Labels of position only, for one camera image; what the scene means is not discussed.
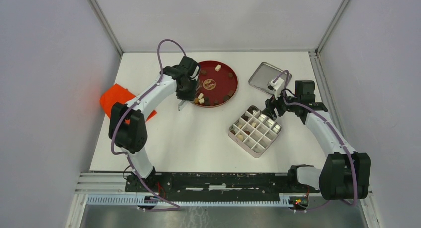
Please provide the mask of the pink compartment box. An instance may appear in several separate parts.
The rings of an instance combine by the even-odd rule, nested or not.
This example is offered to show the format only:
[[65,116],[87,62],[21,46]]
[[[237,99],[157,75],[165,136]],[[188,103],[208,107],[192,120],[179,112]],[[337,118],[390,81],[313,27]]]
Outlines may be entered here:
[[229,127],[228,136],[253,158],[260,158],[279,136],[282,126],[251,105]]

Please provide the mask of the metal tongs white handle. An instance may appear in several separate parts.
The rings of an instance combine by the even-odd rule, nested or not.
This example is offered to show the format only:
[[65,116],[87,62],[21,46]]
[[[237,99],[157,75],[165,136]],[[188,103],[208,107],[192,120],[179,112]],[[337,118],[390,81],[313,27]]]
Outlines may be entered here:
[[181,101],[178,104],[178,111],[181,111],[187,101],[193,101],[198,90],[198,80],[181,78],[177,84],[176,96]]

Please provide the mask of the silver tin lid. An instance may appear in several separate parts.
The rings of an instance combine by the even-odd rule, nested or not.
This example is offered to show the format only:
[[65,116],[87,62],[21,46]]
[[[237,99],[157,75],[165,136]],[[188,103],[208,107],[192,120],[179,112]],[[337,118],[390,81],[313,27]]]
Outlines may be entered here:
[[249,78],[248,83],[251,87],[258,89],[268,95],[272,95],[268,90],[267,84],[269,81],[279,77],[282,77],[285,80],[285,88],[291,81],[292,74],[285,73],[284,70],[267,62],[261,62]]

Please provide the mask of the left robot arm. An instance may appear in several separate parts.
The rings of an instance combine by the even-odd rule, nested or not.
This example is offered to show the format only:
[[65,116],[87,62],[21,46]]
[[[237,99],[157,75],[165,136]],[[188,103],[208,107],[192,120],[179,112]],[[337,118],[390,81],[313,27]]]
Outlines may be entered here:
[[173,94],[179,100],[193,101],[199,72],[199,63],[183,56],[180,63],[162,67],[156,80],[140,95],[112,106],[108,132],[111,152],[117,155],[115,148],[121,148],[121,153],[126,155],[138,176],[137,186],[144,192],[150,192],[156,186],[156,179],[151,175],[155,169],[145,149],[148,139],[146,119]]

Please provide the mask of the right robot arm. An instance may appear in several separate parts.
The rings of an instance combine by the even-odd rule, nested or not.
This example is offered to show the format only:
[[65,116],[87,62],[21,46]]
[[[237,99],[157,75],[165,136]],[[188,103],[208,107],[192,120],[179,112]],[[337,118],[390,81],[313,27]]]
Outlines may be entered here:
[[321,192],[325,200],[365,199],[369,192],[371,159],[357,152],[333,124],[327,107],[316,101],[315,83],[297,80],[295,92],[288,96],[282,79],[268,83],[273,94],[265,101],[263,114],[271,119],[294,113],[314,135],[326,160],[322,169],[311,165],[295,165],[287,178],[287,187],[300,192],[307,185]]

